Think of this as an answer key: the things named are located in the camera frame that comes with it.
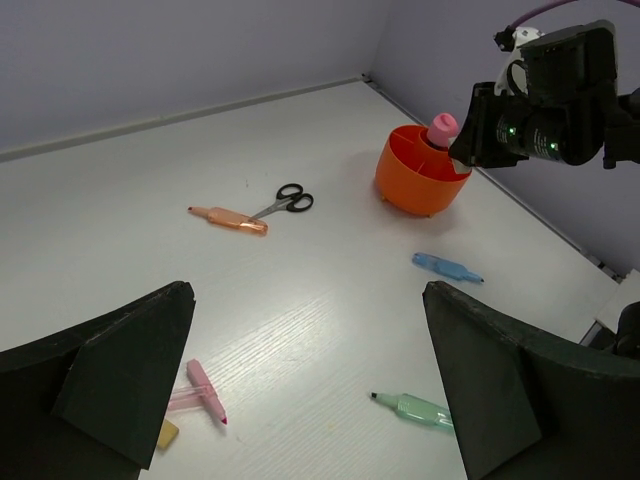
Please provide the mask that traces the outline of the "grey eraser block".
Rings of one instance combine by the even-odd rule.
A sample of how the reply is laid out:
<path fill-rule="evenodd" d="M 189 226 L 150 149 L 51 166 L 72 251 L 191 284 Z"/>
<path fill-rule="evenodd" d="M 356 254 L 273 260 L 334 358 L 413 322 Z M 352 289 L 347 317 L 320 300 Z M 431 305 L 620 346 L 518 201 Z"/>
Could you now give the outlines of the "grey eraser block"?
<path fill-rule="evenodd" d="M 178 435 L 179 428 L 168 419 L 164 419 L 156 442 L 156 448 L 159 450 L 168 449 Z"/>

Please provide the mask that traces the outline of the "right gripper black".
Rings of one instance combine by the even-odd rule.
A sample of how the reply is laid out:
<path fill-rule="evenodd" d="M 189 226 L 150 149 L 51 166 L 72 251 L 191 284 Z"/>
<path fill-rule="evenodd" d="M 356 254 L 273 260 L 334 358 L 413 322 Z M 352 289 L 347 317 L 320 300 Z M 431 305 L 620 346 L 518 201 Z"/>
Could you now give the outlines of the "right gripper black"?
<path fill-rule="evenodd" d="M 508 27 L 495 41 L 513 49 Z M 528 94 L 473 87 L 469 110 L 449 147 L 457 175 L 506 168 L 529 158 L 580 166 L 602 153 L 603 166 L 639 160 L 639 94 L 618 92 L 616 31 L 607 20 L 567 27 L 521 49 Z"/>

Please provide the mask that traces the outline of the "orange highlighter pen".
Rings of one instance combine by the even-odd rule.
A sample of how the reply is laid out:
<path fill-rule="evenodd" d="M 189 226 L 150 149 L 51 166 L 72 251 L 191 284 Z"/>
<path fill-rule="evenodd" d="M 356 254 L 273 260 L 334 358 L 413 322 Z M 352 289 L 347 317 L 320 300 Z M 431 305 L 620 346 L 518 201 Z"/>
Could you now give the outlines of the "orange highlighter pen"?
<path fill-rule="evenodd" d="M 264 221 L 252 219 L 236 211 L 220 207 L 190 206 L 187 212 L 218 227 L 258 236 L 266 236 L 268 233 L 268 225 Z"/>

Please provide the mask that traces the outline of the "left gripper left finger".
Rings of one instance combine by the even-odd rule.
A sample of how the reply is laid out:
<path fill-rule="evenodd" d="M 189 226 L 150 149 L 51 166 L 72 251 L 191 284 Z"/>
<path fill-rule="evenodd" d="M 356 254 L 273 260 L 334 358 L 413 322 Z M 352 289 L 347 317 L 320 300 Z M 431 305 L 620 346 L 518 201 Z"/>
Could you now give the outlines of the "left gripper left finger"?
<path fill-rule="evenodd" d="M 150 467 L 195 309 L 170 283 L 1 354 L 4 479 L 136 479 Z"/>

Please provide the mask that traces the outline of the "black handled scissors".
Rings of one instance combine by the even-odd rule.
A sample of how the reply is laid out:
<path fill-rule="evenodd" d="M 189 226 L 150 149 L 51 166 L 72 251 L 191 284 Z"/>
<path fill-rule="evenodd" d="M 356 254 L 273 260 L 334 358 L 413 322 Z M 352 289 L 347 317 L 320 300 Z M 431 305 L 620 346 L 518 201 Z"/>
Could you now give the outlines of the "black handled scissors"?
<path fill-rule="evenodd" d="M 267 208 L 251 216 L 251 220 L 258 220 L 278 211 L 302 213 L 314 205 L 314 197 L 304 190 L 298 183 L 288 183 L 276 192 L 276 200 Z"/>

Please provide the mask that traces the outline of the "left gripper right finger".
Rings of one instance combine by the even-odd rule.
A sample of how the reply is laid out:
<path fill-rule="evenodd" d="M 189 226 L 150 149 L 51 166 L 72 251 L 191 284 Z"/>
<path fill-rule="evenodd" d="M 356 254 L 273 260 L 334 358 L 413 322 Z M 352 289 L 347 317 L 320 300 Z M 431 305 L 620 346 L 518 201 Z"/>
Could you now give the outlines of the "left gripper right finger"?
<path fill-rule="evenodd" d="M 436 281 L 423 293 L 470 479 L 639 475 L 639 307 L 613 342 L 583 346 Z"/>

